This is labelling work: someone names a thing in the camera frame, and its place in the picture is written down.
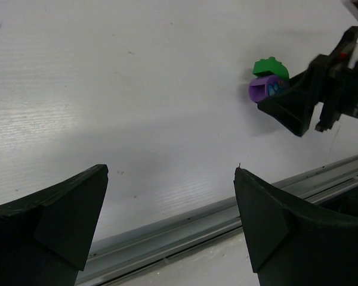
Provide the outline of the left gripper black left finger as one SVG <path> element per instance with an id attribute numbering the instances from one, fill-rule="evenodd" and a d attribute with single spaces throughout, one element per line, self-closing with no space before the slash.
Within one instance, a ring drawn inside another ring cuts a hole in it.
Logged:
<path id="1" fill-rule="evenodd" d="M 90 252 L 108 184 L 98 164 L 0 205 L 0 285 L 74 285 Z"/>

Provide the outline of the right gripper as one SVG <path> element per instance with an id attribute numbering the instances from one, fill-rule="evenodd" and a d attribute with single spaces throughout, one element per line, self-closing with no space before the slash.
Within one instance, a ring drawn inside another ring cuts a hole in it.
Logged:
<path id="1" fill-rule="evenodd" d="M 327 92 L 315 130 L 330 130 L 341 115 L 358 119 L 358 26 L 346 30 L 328 56 L 318 55 L 307 69 L 290 78 L 287 89 L 257 104 L 260 111 L 276 119 L 298 137 L 309 129 L 315 105 L 322 98 L 324 80 Z"/>

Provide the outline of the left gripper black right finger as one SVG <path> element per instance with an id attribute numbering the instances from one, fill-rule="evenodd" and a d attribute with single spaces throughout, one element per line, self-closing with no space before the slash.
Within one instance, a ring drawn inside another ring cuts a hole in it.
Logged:
<path id="1" fill-rule="evenodd" d="M 234 189 L 261 285 L 358 285 L 358 195 L 313 204 L 241 168 Z"/>

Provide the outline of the purple lotus lego brick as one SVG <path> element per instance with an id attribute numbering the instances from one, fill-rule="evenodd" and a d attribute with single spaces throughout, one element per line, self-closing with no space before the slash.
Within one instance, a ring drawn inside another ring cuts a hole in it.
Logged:
<path id="1" fill-rule="evenodd" d="M 272 74 L 251 80 L 248 86 L 248 94 L 251 101 L 258 103 L 268 97 L 278 95 L 288 88 L 288 80 Z"/>

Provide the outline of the green lego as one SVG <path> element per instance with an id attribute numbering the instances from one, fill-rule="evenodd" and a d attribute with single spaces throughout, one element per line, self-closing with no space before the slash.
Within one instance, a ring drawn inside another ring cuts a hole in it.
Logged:
<path id="1" fill-rule="evenodd" d="M 256 79 L 274 76 L 277 79 L 288 81 L 290 79 L 288 69 L 275 57 L 262 58 L 255 62 L 252 74 Z"/>

